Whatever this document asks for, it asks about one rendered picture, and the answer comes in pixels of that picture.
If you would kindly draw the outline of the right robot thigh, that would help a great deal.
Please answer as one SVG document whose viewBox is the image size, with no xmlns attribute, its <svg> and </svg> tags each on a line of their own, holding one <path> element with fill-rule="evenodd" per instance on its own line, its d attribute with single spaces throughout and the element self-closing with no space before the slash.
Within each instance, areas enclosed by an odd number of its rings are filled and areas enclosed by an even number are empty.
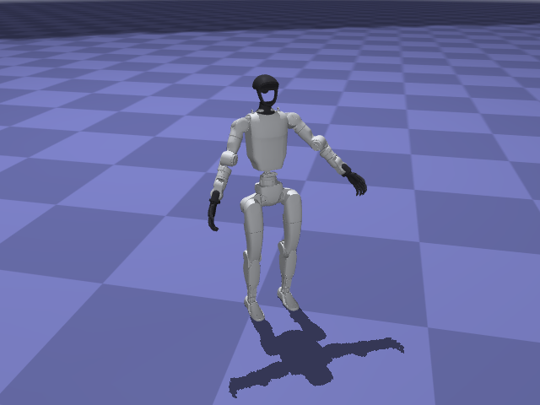
<svg viewBox="0 0 540 405">
<path fill-rule="evenodd" d="M 253 193 L 240 201 L 240 210 L 244 214 L 247 256 L 249 262 L 262 259 L 263 214 L 260 194 Z"/>
</svg>

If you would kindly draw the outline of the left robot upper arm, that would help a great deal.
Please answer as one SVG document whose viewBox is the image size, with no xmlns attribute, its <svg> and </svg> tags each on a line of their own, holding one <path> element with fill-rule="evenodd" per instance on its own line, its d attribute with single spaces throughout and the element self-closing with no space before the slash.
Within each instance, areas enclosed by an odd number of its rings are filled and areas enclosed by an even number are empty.
<svg viewBox="0 0 540 405">
<path fill-rule="evenodd" d="M 320 151 L 327 141 L 322 135 L 314 136 L 308 126 L 301 120 L 300 116 L 294 112 L 287 112 L 288 129 L 293 128 L 296 133 L 307 142 L 313 150 Z"/>
</svg>

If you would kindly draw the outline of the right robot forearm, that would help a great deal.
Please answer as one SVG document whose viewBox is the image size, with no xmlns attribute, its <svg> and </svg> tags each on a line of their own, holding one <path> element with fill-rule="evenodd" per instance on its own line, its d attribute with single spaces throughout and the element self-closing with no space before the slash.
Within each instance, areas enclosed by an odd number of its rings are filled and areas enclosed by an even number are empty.
<svg viewBox="0 0 540 405">
<path fill-rule="evenodd" d="M 218 173 L 216 175 L 216 178 L 213 184 L 213 190 L 210 192 L 211 197 L 212 197 L 213 191 L 217 190 L 219 191 L 219 201 L 223 198 L 224 189 L 226 188 L 231 171 L 232 170 L 228 166 L 221 164 L 221 158 L 220 158 Z"/>
</svg>

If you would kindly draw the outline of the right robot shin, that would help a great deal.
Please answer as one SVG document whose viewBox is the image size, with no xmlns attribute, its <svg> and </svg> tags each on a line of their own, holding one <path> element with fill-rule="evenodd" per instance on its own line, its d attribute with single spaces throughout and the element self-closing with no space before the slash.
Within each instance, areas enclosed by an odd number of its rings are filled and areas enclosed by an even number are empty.
<svg viewBox="0 0 540 405">
<path fill-rule="evenodd" d="M 247 250 L 243 252 L 243 257 L 243 270 L 247 286 L 247 298 L 248 302 L 251 304 L 251 298 L 254 302 L 256 302 L 257 285 L 259 284 L 260 280 L 260 264 L 258 260 L 253 260 L 252 263 L 249 262 Z"/>
</svg>

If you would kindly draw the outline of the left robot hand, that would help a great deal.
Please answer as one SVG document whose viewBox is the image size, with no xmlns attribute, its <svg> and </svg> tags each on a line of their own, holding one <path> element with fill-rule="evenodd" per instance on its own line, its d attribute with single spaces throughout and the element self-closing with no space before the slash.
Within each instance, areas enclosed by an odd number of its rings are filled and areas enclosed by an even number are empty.
<svg viewBox="0 0 540 405">
<path fill-rule="evenodd" d="M 367 191 L 367 186 L 365 185 L 365 180 L 363 177 L 361 177 L 360 175 L 357 175 L 356 173 L 352 172 L 351 171 L 351 168 L 349 168 L 346 164 L 342 164 L 342 168 L 346 171 L 346 173 L 344 173 L 343 175 L 341 175 L 342 177 L 345 177 L 347 176 L 349 182 L 351 184 L 354 185 L 354 188 L 356 189 L 356 196 L 360 195 L 364 195 L 365 192 Z M 363 193 L 362 193 L 363 191 Z M 360 192 L 360 194 L 359 194 Z"/>
</svg>

